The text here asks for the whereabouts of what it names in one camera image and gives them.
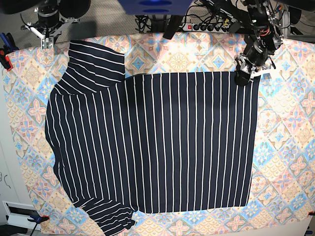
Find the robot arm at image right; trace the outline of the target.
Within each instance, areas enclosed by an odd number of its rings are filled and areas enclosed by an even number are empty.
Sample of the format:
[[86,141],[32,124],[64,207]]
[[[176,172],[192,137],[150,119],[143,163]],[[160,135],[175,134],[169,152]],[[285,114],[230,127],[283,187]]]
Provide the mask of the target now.
[[267,59],[272,56],[283,43],[283,33],[272,5],[268,0],[244,0],[255,39],[248,38],[243,53],[235,61],[235,83],[245,86],[253,80],[254,73],[265,69]]

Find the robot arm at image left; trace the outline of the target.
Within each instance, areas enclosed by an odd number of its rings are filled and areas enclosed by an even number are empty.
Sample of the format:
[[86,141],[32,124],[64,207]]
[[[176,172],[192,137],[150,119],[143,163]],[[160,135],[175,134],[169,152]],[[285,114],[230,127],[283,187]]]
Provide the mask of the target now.
[[23,17],[20,17],[23,22],[21,30],[29,30],[35,34],[40,39],[41,49],[53,48],[65,28],[80,22],[78,18],[67,18],[62,15],[60,3],[60,0],[46,0],[36,7],[34,9],[38,17],[36,23],[25,22]]

